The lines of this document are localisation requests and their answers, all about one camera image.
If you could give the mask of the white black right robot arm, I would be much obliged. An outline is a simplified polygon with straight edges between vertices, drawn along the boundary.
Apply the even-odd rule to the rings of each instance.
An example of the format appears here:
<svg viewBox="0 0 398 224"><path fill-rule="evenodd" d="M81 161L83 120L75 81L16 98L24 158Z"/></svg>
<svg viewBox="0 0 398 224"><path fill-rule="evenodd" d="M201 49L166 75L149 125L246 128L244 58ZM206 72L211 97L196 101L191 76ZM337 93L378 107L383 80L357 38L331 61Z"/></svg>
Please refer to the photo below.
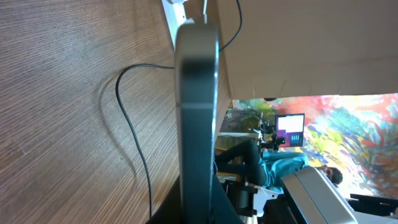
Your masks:
<svg viewBox="0 0 398 224"><path fill-rule="evenodd" d="M397 200L351 194L344 198L319 170L282 178L281 193L221 174L224 189L245 223L397 223Z"/></svg>

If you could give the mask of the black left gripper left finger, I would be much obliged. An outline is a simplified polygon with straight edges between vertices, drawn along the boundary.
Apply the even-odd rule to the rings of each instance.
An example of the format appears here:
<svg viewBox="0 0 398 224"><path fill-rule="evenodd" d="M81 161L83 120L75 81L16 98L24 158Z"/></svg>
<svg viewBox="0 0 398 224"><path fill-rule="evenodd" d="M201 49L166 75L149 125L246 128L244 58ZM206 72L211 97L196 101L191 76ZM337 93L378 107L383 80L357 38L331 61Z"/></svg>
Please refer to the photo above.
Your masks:
<svg viewBox="0 0 398 224"><path fill-rule="evenodd" d="M147 224L181 224L182 206L180 194L180 177L177 177L166 198L147 221Z"/></svg>

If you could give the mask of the smartphone with cyan screen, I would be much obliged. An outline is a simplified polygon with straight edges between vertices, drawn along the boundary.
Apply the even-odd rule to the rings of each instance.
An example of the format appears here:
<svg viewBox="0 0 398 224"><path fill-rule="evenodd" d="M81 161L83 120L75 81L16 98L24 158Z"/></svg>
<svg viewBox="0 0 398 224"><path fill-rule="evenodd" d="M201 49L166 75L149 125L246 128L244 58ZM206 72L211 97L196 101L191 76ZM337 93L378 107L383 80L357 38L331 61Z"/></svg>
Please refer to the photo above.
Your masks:
<svg viewBox="0 0 398 224"><path fill-rule="evenodd" d="M175 43L175 87L183 223L209 223L218 94L218 31L183 24Z"/></svg>

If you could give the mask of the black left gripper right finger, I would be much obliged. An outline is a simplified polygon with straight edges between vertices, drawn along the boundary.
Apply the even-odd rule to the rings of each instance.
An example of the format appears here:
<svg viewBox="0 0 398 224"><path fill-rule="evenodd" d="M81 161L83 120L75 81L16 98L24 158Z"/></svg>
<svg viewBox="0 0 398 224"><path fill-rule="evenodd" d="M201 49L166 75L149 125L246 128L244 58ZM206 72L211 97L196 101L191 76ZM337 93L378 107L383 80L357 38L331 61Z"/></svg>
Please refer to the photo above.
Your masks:
<svg viewBox="0 0 398 224"><path fill-rule="evenodd" d="M217 176L212 177L212 217L215 224L243 224Z"/></svg>

